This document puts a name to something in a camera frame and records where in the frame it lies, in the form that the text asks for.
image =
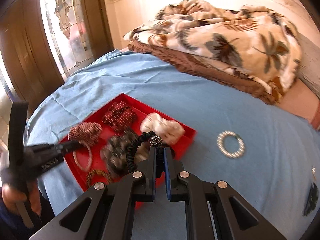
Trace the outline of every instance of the brown blanket trim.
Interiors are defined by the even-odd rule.
[[[261,99],[268,105],[273,105],[276,102],[275,98],[268,94],[261,84],[253,80],[242,79],[222,72],[204,62],[200,62],[191,54],[144,44],[137,40],[129,44],[128,48],[134,52],[151,52],[152,55],[175,66],[180,72],[217,81],[222,85],[228,85],[242,92],[249,93],[253,97]]]

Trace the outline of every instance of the gold bracelet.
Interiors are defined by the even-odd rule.
[[[89,173],[87,174],[87,177],[86,177],[87,188],[89,188],[91,186],[91,180],[94,176],[104,177],[107,180],[107,182],[106,182],[107,185],[113,182],[113,179],[111,178],[110,174],[107,173],[106,171],[92,170],[92,171],[89,171]]]

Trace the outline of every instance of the white bead ring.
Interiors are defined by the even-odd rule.
[[[238,143],[239,143],[239,149],[234,152],[234,153],[230,153],[228,152],[224,147],[223,147],[223,140],[225,139],[225,137],[227,136],[233,136],[237,139]],[[234,132],[231,132],[231,131],[224,131],[222,133],[220,133],[218,135],[218,139],[217,139],[217,143],[218,143],[218,147],[220,149],[220,151],[227,157],[229,158],[239,158],[243,155],[244,153],[244,142],[243,140],[240,138],[239,135],[237,135],[236,133]]]

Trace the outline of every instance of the black hair tie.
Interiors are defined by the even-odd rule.
[[[164,148],[169,145],[162,143],[160,136],[156,135],[155,132],[150,131],[148,133],[143,132],[136,140],[134,140],[128,148],[126,157],[126,167],[128,172],[134,172],[137,170],[137,165],[134,163],[134,156],[143,142],[150,140],[150,145],[156,147],[156,177],[161,177],[161,173],[164,171]],[[174,150],[170,147],[172,157],[174,157]]]

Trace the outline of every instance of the bed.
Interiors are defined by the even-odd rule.
[[[227,181],[288,240],[299,239],[319,210],[303,211],[313,181],[320,178],[320,136],[306,120],[217,82],[178,72],[150,54],[115,50],[71,75],[36,109],[25,143],[54,143],[70,128],[125,93],[197,130],[182,158],[201,180]],[[228,159],[219,133],[231,130],[246,152]],[[232,138],[227,150],[238,145]],[[83,193],[65,163],[39,179],[57,215]],[[186,239],[184,203],[170,203],[164,185],[153,203],[136,211],[132,239]]]

